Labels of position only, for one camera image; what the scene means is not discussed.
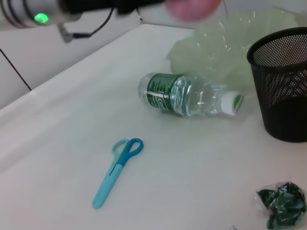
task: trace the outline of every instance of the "scissors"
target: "scissors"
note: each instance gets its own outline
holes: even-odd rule
[[[130,151],[134,143],[139,143],[140,146],[136,150]],[[116,152],[116,149],[123,144],[125,145],[123,151]],[[92,202],[92,206],[94,209],[101,208],[126,162],[130,159],[130,157],[139,154],[143,147],[143,141],[138,138],[133,138],[131,140],[123,139],[113,146],[112,154],[114,156],[114,160],[111,164],[111,167],[107,171],[106,176],[101,183],[98,192],[96,193],[96,196]]]

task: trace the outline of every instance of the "translucent plastic bowl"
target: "translucent plastic bowl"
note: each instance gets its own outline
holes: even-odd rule
[[[262,37],[292,27],[297,27],[294,15],[281,10],[238,11],[218,23],[202,23],[176,42],[167,58],[175,74],[192,70],[231,90],[254,93],[247,51]]]

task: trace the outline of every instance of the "white table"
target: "white table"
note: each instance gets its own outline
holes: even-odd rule
[[[254,192],[307,188],[307,144],[267,134],[257,103],[241,123],[142,106],[139,79],[170,71],[189,34],[141,25],[0,111],[1,230],[265,230]],[[94,210],[112,146],[136,137],[143,151]]]

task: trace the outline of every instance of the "black cable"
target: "black cable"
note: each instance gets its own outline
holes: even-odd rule
[[[96,34],[99,30],[101,30],[109,22],[112,14],[113,14],[113,11],[114,11],[114,8],[111,8],[111,11],[110,11],[108,17],[106,18],[106,20],[104,21],[104,23],[102,23],[101,26],[99,26],[93,32],[91,32],[91,33],[73,33],[72,37],[73,38],[90,38],[91,36]]]

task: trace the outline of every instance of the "bottle cap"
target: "bottle cap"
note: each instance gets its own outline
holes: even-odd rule
[[[223,113],[236,116],[240,113],[244,97],[240,92],[225,92],[221,99],[221,109]]]

